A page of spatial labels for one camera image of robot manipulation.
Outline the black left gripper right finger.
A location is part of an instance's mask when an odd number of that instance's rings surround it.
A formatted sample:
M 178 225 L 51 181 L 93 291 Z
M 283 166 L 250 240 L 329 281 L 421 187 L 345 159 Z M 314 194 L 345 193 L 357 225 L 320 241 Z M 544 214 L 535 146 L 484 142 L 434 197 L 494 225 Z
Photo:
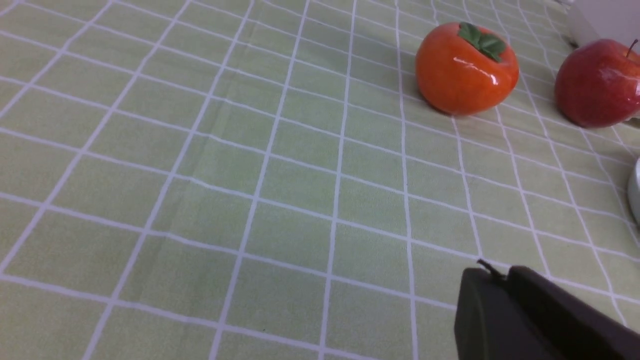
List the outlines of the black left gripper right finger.
M 525 266 L 512 266 L 506 289 L 537 332 L 565 360 L 637 360 L 639 333 Z

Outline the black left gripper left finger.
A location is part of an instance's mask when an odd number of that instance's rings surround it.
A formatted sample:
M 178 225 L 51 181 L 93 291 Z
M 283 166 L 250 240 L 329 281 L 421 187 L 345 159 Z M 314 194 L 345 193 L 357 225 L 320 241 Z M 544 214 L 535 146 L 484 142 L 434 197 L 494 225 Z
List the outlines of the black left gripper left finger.
M 454 322 L 460 360 L 549 360 L 507 292 L 480 268 L 462 271 Z

